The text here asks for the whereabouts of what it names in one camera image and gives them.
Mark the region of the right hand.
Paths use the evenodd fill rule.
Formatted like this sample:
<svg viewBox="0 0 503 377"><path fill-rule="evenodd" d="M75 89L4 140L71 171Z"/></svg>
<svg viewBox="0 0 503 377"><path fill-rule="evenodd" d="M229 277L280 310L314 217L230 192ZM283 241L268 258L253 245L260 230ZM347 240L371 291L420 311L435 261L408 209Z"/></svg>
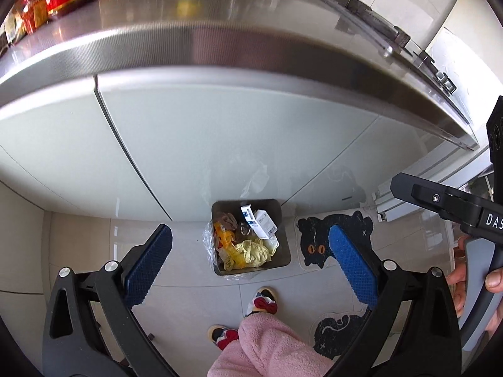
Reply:
<svg viewBox="0 0 503 377"><path fill-rule="evenodd" d="M461 317L466 303L466 259L458 259L454 270L447 276L449 286L454 287L453 301L457 317ZM492 270L485 278L487 291L498 294L503 291L502 268ZM486 331L492 338L502 321L502 304L489 321Z"/></svg>

